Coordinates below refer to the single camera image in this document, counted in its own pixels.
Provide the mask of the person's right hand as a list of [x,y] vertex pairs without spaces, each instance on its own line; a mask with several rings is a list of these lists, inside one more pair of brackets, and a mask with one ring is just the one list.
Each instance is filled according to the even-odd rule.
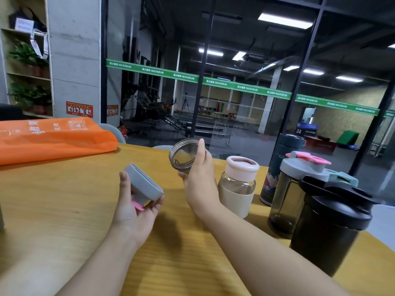
[[203,221],[220,205],[212,155],[206,150],[205,167],[198,173],[178,172],[183,180],[185,198],[192,211]]

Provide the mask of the clear bottle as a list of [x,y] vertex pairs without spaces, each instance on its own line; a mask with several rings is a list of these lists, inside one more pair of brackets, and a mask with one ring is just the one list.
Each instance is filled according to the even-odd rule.
[[177,142],[169,153],[171,166],[179,172],[189,174],[198,151],[198,145],[199,140],[191,138]]

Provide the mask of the grey lid with pink flap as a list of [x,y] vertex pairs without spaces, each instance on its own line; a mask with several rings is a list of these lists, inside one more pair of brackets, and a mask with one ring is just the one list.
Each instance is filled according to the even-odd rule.
[[159,200],[164,191],[147,174],[134,164],[129,164],[124,171],[131,184],[132,204],[138,211],[144,211],[150,202]]

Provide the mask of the person's right forearm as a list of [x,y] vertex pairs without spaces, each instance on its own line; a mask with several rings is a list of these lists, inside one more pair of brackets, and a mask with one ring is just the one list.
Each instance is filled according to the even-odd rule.
[[349,296],[314,264],[219,202],[193,210],[252,296]]

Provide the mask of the person's left forearm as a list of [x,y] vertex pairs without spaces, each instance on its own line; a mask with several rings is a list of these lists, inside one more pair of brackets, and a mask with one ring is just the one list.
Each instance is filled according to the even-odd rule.
[[55,296],[120,296],[131,261],[144,241],[128,227],[111,227]]

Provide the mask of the pale grey chair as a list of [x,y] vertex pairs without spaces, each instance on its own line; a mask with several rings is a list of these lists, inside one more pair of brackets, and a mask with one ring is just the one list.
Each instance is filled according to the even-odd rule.
[[113,126],[111,124],[105,124],[105,123],[98,123],[98,125],[103,130],[106,130],[106,131],[109,131],[110,133],[112,133],[116,137],[116,139],[119,143],[126,144],[125,137],[118,128],[116,128],[115,126]]

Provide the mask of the glass bottle with pink lid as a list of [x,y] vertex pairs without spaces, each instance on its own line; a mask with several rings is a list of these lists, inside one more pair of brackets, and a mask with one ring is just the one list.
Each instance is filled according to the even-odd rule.
[[258,170],[259,164],[252,159],[229,156],[226,159],[225,171],[218,182],[221,204],[242,219],[249,214]]

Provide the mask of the orange fabric bag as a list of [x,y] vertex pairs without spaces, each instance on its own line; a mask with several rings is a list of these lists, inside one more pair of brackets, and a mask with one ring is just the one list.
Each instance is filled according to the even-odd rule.
[[0,166],[103,154],[118,144],[88,117],[0,121]]

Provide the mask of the red safety sign sticker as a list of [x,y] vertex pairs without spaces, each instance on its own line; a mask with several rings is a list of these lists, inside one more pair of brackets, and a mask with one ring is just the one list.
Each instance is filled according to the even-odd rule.
[[66,113],[69,115],[80,116],[80,117],[94,117],[93,106],[89,104],[81,104],[75,102],[66,101]]

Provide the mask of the smoky bottle with grey lid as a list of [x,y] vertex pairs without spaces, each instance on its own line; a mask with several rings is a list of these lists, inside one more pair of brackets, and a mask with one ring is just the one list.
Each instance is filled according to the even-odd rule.
[[328,181],[326,167],[331,162],[308,152],[292,151],[285,155],[280,165],[280,175],[274,194],[268,223],[284,239],[291,239],[299,219],[305,192],[299,182],[304,176]]

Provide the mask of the red plyo box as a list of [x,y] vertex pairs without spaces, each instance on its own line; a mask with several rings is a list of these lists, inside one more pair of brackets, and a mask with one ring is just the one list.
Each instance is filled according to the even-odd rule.
[[304,150],[310,153],[332,155],[337,147],[337,143],[331,140],[321,140],[317,137],[303,136],[305,140]]

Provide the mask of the potted green plant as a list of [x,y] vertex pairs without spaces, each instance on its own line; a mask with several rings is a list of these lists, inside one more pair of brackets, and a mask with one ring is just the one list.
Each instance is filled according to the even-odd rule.
[[50,79],[48,59],[39,57],[31,44],[16,40],[8,58],[8,71],[12,74]]
[[42,86],[31,85],[23,82],[11,83],[9,96],[23,110],[37,115],[48,115],[52,109],[51,93]]

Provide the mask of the teal grey bottle lid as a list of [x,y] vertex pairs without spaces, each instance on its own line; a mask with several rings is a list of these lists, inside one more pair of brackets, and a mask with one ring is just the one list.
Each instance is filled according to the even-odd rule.
[[353,176],[344,172],[338,172],[331,169],[325,169],[329,173],[328,182],[343,182],[351,186],[358,187],[359,181]]

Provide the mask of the black shaker bottle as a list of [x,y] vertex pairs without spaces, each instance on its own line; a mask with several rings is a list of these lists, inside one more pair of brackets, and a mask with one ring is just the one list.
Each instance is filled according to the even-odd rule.
[[333,277],[360,232],[372,221],[372,208],[385,204],[345,182],[304,176],[304,204],[290,248]]

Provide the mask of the dark bag with white label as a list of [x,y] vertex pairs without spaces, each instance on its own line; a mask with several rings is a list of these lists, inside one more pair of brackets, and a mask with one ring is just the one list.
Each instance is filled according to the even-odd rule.
[[9,27],[11,29],[32,33],[34,30],[47,32],[47,26],[39,19],[33,10],[26,6],[19,8],[8,16]]

